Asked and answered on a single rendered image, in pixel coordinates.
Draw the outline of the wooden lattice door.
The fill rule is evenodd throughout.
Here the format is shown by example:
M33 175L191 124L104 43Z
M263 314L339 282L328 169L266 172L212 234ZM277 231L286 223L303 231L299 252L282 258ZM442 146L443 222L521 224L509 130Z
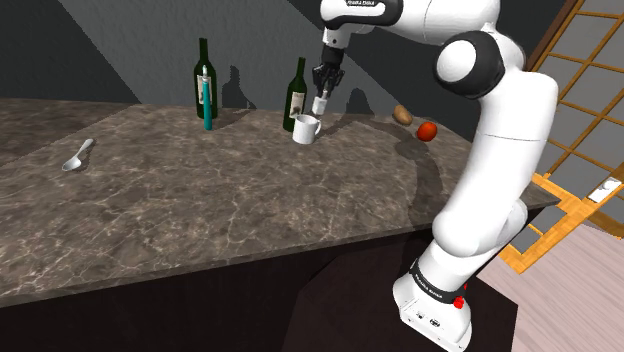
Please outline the wooden lattice door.
M559 85L533 181L560 201L501 252L517 273L584 222L624 239L624 0L566 0L528 66Z

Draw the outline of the white mug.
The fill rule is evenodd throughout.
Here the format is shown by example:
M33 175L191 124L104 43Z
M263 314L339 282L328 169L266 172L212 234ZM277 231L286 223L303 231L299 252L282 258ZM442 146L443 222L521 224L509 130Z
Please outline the white mug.
M302 145L310 145L320 132L322 123L316 117L307 114L295 118L292 139Z

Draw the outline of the brown potato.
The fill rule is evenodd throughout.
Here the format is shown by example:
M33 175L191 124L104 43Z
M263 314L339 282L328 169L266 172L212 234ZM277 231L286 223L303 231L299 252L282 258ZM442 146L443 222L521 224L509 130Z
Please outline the brown potato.
M397 123L404 126L409 126L413 122L411 113L403 105L397 105L393 110L392 116Z

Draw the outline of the red tomato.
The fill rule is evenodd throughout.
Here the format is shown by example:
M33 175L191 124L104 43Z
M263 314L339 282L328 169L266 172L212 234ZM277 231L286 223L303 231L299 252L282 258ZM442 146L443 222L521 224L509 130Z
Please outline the red tomato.
M438 132L437 125L433 122L423 122L416 131L416 137L423 141L429 142L432 141Z

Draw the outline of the teal pen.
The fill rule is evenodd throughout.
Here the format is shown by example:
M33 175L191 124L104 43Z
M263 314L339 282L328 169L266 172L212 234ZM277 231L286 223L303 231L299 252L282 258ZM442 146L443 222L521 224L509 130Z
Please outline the teal pen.
M203 92L203 114L204 114L204 129L211 130L212 129L212 111L211 111L211 101L209 97L210 87L209 87L209 76L207 66L202 66L202 92Z

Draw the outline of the dark robot stand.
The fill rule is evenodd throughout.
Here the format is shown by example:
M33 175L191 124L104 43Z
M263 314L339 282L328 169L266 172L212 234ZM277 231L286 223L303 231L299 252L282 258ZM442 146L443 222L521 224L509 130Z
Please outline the dark robot stand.
M445 352L401 322L392 296L425 247L412 239L334 259L300 292L281 352ZM517 304L478 278L467 294L466 352L512 352Z

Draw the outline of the silver spoon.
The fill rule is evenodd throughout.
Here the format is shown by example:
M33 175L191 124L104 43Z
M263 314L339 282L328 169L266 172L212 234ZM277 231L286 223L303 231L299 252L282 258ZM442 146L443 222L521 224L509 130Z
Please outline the silver spoon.
M94 143L94 140L91 138L85 140L83 144L81 145L81 147L79 148L79 150L62 165L62 170L64 172L68 172L68 171L72 171L72 170L79 168L82 164L82 161L79 158L79 156L81 155L82 152L86 151L89 147L91 147L93 143Z

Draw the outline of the green wine bottle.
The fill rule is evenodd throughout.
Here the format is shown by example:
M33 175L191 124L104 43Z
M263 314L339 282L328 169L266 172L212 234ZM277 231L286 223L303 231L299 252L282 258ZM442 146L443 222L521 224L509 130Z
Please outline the green wine bottle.
M288 132L293 131L296 117L303 112L305 106L307 97L307 85L304 79L305 62L304 57L298 58L296 74L287 89L282 127Z
M218 97L217 97L217 76L216 71L208 59L208 45L206 38L199 38L199 60L193 70L196 114L199 118L204 118L204 92L203 89L203 68L206 68L207 95L209 97L211 116L218 117Z

